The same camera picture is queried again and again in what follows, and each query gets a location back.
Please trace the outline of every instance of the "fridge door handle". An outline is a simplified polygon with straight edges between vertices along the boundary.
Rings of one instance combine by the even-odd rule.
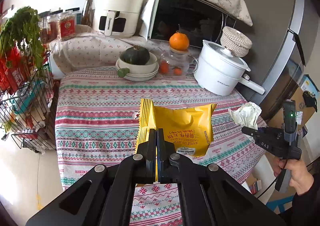
[[[288,31],[293,34],[294,40],[297,44],[297,48],[298,48],[298,51],[299,51],[299,54],[301,57],[301,62],[303,64],[303,66],[306,66],[306,60],[304,59],[304,54],[303,54],[302,45],[301,45],[299,35],[296,32],[293,32],[290,28],[288,29]]]

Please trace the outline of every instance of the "vase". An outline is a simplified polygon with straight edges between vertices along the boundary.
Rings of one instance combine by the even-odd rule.
[[[92,27],[94,16],[93,0],[86,0],[82,10],[81,24]]]

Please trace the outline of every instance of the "human hand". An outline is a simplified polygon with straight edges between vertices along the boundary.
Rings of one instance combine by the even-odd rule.
[[[291,170],[289,185],[296,189],[298,195],[309,191],[313,185],[314,178],[312,174],[308,172],[307,166],[302,159],[288,159],[287,161],[284,159],[281,160],[279,157],[274,157],[272,165],[274,176],[277,177],[283,168]]]

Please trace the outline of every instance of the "snack packaging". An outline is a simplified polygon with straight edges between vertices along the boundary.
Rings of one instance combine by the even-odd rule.
[[[164,140],[172,142],[176,152],[194,157],[204,156],[213,141],[211,115],[217,104],[195,108],[168,109],[141,99],[136,150],[148,141],[149,130],[162,128]]]

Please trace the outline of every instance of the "red label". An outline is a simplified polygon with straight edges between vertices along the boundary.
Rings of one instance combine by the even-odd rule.
[[[73,35],[76,32],[75,20],[68,19],[60,22],[61,37]]]

